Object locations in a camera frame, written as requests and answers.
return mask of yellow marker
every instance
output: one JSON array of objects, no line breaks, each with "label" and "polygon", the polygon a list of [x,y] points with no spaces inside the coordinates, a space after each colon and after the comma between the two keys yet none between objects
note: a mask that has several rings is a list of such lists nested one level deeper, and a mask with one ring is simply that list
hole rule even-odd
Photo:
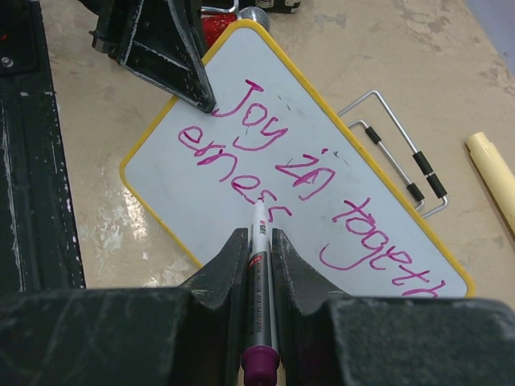
[{"label": "yellow marker", "polygon": [[476,133],[467,140],[470,156],[486,182],[493,198],[515,232],[515,176],[505,160],[484,133]]}]

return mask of microphone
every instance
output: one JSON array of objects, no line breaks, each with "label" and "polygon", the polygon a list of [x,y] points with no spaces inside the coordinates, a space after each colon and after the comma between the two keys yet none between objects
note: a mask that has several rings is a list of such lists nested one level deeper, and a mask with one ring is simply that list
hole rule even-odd
[{"label": "microphone", "polygon": [[215,14],[202,19],[204,36],[208,42],[208,46],[211,47],[218,40],[230,23],[241,19],[252,20],[260,24],[267,31],[270,29],[270,17],[258,6],[248,6],[236,14]]}]

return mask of red object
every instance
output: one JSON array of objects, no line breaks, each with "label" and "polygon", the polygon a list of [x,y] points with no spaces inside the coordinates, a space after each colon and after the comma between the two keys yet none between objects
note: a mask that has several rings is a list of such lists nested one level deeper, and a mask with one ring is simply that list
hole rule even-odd
[{"label": "red object", "polygon": [[220,38],[220,35],[225,31],[225,28],[230,23],[236,22],[237,16],[235,14],[216,14],[202,19],[204,24],[204,35],[208,46],[211,47]]}]

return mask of white marker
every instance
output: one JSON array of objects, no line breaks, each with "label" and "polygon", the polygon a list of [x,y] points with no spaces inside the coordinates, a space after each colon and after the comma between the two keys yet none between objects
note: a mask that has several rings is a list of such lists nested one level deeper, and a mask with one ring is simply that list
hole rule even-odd
[{"label": "white marker", "polygon": [[249,288],[244,352],[245,386],[275,386],[279,365],[274,281],[270,254],[271,229],[265,204],[254,204],[250,229]]}]

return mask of gray floor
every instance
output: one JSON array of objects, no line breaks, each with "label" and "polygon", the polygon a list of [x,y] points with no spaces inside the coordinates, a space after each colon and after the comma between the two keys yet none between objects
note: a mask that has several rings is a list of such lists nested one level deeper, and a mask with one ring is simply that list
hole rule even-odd
[{"label": "gray floor", "polygon": [[515,1],[468,0],[468,7],[515,74]]}]

